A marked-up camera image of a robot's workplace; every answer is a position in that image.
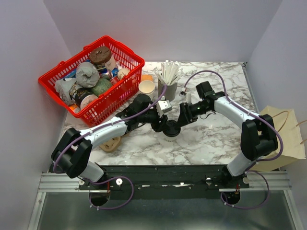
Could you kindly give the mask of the black coffee cup lid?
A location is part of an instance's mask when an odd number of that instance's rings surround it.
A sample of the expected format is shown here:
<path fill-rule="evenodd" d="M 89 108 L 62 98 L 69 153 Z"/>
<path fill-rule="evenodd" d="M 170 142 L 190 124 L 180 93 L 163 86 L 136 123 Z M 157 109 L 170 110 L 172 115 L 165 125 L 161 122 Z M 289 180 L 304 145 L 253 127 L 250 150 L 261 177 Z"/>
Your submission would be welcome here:
<path fill-rule="evenodd" d="M 176 137 L 180 134 L 181 132 L 181 127 L 177 126 L 177 121 L 175 120 L 169 120 L 166 122 L 166 127 L 163 131 L 163 133 L 167 136 L 167 137 Z"/>

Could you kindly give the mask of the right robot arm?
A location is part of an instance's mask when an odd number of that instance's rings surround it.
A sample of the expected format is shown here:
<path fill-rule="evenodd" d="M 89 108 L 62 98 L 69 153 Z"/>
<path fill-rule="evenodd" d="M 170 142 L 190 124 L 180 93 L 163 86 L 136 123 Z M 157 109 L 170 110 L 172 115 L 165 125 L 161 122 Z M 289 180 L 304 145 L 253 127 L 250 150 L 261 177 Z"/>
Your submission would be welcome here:
<path fill-rule="evenodd" d="M 278 148 L 273 118 L 270 115 L 249 113 L 233 102 L 224 92 L 215 92 L 209 82 L 196 86 L 200 101 L 179 105 L 177 128 L 196 122 L 200 115 L 214 111 L 225 116 L 241 129 L 240 153 L 229 162 L 221 175 L 223 186 L 230 188 L 238 182 L 238 176 L 253 167 L 257 160 Z"/>

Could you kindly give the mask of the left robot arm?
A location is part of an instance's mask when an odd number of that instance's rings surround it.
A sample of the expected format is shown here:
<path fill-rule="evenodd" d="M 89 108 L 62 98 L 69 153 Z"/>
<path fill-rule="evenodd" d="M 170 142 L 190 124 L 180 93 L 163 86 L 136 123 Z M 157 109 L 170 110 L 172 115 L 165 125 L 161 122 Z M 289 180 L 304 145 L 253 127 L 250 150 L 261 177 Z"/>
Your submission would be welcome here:
<path fill-rule="evenodd" d="M 81 131 L 68 129 L 52 152 L 53 171 L 66 173 L 70 178 L 85 178 L 95 189 L 102 189 L 106 185 L 105 172 L 89 160 L 92 149 L 137 129 L 140 123 L 158 122 L 163 113 L 171 109 L 165 97 L 152 102 L 148 95 L 141 93 L 108 122 Z"/>

